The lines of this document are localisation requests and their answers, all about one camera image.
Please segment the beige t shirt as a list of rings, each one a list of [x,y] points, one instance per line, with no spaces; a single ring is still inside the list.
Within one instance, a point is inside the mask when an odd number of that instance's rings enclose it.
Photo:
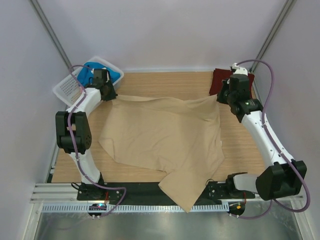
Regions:
[[[119,96],[99,144],[119,164],[165,172],[159,188],[185,212],[225,158],[214,95],[193,100]]]

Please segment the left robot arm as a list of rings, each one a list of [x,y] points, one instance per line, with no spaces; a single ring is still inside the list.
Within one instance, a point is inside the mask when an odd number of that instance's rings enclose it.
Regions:
[[[70,72],[81,94],[76,102],[65,111],[55,115],[57,146],[75,162],[81,176],[81,183],[72,183],[78,191],[77,200],[103,200],[108,192],[102,173],[98,170],[91,153],[92,133],[88,116],[101,103],[117,97],[111,81],[110,72],[106,68],[83,68],[93,72],[91,81],[83,85]]]

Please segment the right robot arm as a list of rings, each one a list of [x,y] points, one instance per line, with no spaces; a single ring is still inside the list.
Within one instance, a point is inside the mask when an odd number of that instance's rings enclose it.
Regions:
[[[269,124],[265,108],[251,97],[251,84],[246,68],[234,63],[229,78],[222,81],[217,101],[230,107],[239,123],[252,136],[265,170],[260,175],[246,172],[230,174],[225,192],[237,198],[243,191],[258,194],[263,200],[275,200],[298,195],[303,186],[307,166],[294,157],[281,144]]]

